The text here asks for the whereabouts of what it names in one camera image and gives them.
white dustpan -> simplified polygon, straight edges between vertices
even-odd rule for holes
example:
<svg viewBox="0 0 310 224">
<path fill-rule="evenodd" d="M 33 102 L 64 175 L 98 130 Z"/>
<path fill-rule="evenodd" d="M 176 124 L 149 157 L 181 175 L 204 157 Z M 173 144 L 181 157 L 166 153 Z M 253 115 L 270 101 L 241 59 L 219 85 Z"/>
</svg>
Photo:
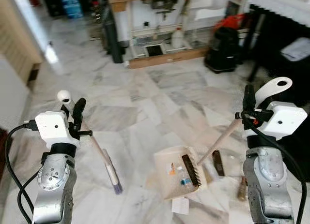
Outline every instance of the white dustpan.
<svg viewBox="0 0 310 224">
<path fill-rule="evenodd" d="M 195 175 L 198 181 L 198 186 L 192 184 L 188 186 L 181 185 L 180 175 L 178 174 L 177 167 L 186 167 L 183 162 L 182 156 L 188 155 L 193 164 Z M 164 199 L 174 199 L 184 197 L 185 195 L 195 193 L 199 190 L 206 188 L 207 182 L 204 176 L 202 166 L 197 166 L 198 157 L 191 147 L 177 146 L 164 149 L 154 154 L 156 170 L 160 182 L 161 193 Z M 175 168 L 175 174 L 169 173 L 171 164 Z"/>
</svg>

white paper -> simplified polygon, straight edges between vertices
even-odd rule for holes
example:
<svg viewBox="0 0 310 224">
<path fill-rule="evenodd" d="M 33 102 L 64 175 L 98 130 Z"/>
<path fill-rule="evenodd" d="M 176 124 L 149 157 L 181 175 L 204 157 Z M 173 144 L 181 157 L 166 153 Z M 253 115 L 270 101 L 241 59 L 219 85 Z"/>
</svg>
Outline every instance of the white paper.
<svg viewBox="0 0 310 224">
<path fill-rule="evenodd" d="M 298 38 L 281 50 L 281 54 L 289 61 L 300 61 L 310 56 L 310 39 Z"/>
<path fill-rule="evenodd" d="M 189 200 L 185 197 L 173 199 L 171 211 L 187 215 L 189 213 Z"/>
</svg>

plastic bottle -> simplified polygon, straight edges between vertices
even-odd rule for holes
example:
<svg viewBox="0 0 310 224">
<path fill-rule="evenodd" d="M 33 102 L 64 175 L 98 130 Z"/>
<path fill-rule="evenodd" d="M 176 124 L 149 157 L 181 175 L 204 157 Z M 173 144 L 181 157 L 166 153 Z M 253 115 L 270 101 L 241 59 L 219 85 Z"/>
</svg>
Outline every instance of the plastic bottle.
<svg viewBox="0 0 310 224">
<path fill-rule="evenodd" d="M 171 45 L 173 48 L 181 48 L 183 47 L 183 31 L 180 27 L 176 29 L 176 31 L 172 34 L 171 37 Z"/>
<path fill-rule="evenodd" d="M 178 175 L 180 178 L 181 185 L 188 186 L 191 183 L 190 178 L 188 177 L 187 173 L 185 172 L 182 166 L 178 167 Z"/>
</svg>

orange object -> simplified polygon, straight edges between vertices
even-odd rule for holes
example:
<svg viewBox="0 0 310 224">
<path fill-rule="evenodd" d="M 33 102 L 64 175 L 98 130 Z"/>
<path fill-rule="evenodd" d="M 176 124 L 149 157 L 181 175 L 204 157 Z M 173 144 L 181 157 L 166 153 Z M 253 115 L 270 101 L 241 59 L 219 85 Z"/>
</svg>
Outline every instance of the orange object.
<svg viewBox="0 0 310 224">
<path fill-rule="evenodd" d="M 239 29 L 241 21 L 243 20 L 244 16 L 245 16 L 244 14 L 232 15 L 220 20 L 214 27 L 214 32 L 220 27 L 230 27 L 233 29 Z"/>
</svg>

black cable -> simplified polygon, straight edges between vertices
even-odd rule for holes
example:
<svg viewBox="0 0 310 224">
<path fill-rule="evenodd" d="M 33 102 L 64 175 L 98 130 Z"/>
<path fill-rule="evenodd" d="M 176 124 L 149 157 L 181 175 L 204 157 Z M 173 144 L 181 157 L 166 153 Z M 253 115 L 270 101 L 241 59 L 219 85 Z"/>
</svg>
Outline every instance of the black cable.
<svg viewBox="0 0 310 224">
<path fill-rule="evenodd" d="M 300 182 L 301 182 L 301 189 L 302 189 L 302 193 L 301 193 L 301 200 L 300 200 L 300 205 L 299 205 L 299 210 L 298 210 L 298 216 L 297 216 L 297 221 L 296 224 L 301 224 L 301 219 L 302 219 L 302 215 L 304 212 L 304 208 L 305 208 L 305 204 L 306 204 L 306 200 L 307 200 L 307 185 L 306 185 L 306 180 L 304 177 L 304 174 L 301 170 L 301 168 L 299 167 L 298 163 L 296 162 L 296 160 L 291 156 L 291 154 L 284 149 L 281 145 L 279 145 L 276 141 L 274 141 L 271 138 L 268 138 L 268 136 L 266 136 L 264 133 L 262 133 L 261 131 L 259 131 L 254 125 L 253 123 L 251 123 L 247 117 L 245 116 L 245 114 L 247 114 L 246 112 L 242 112 L 241 113 L 241 117 L 242 120 L 245 121 L 249 127 L 251 128 L 251 130 L 253 132 L 255 132 L 257 135 L 259 135 L 260 137 L 262 137 L 264 140 L 266 140 L 267 142 L 269 142 L 270 144 L 272 144 L 275 148 L 277 148 L 278 150 L 280 150 L 286 157 L 287 159 L 291 162 L 291 164 L 293 165 L 298 177 L 300 178 Z"/>
<path fill-rule="evenodd" d="M 9 158 L 10 148 L 8 146 L 8 142 L 9 142 L 9 139 L 11 138 L 11 136 L 12 136 L 12 134 L 14 132 L 16 132 L 16 131 L 18 131 L 20 129 L 23 129 L 23 128 L 27 128 L 27 124 L 22 124 L 20 126 L 15 127 L 14 129 L 12 129 L 9 132 L 9 134 L 8 134 L 6 140 L 5 140 L 5 143 L 4 143 L 5 164 L 6 164 L 7 168 L 8 168 L 8 171 L 9 171 L 11 177 L 13 178 L 14 182 L 16 183 L 16 185 L 19 187 L 20 190 L 22 190 L 23 186 L 21 185 L 20 181 L 18 180 L 17 176 L 15 175 L 15 173 L 14 173 L 14 171 L 12 169 L 12 166 L 11 166 L 11 163 L 10 163 L 10 158 Z M 28 205 L 29 205 L 29 207 L 31 209 L 31 212 L 33 213 L 33 204 L 31 202 L 27 192 L 25 190 L 23 190 L 22 193 L 23 193 L 23 195 L 24 195 L 24 197 L 25 197 L 25 199 L 26 199 L 26 201 L 27 201 L 27 203 L 28 203 Z M 25 217 L 25 219 L 27 219 L 27 218 L 29 219 L 29 216 L 27 215 L 27 213 L 23 209 L 21 209 L 21 212 L 22 212 L 23 216 Z"/>
<path fill-rule="evenodd" d="M 22 195 L 23 191 L 25 190 L 25 188 L 27 187 L 27 185 L 29 185 L 30 182 L 31 182 L 34 178 L 37 177 L 37 175 L 38 175 L 39 171 L 41 170 L 41 168 L 42 168 L 42 167 L 40 167 L 40 169 L 39 169 L 32 177 L 30 177 L 28 181 L 26 181 L 26 183 L 23 185 L 22 189 L 19 190 L 19 192 L 18 192 L 17 203 L 18 203 L 19 210 L 20 210 L 22 213 L 23 213 L 25 210 L 24 210 L 24 207 L 23 207 L 23 205 L 22 205 L 22 203 L 21 203 L 21 195 Z M 27 221 L 28 224 L 31 224 L 31 219 L 30 219 L 29 217 L 27 217 L 27 218 L 25 217 L 25 219 L 26 219 L 26 221 Z"/>
</svg>

